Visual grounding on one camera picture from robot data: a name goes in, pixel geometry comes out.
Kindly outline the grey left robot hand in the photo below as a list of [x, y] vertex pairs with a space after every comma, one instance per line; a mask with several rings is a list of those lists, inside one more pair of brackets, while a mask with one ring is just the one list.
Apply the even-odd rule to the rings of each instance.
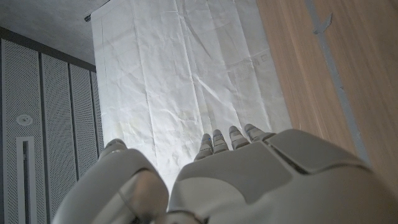
[[297, 129], [205, 134], [168, 189], [138, 150], [109, 142], [54, 223], [396, 223], [397, 197], [360, 158]]

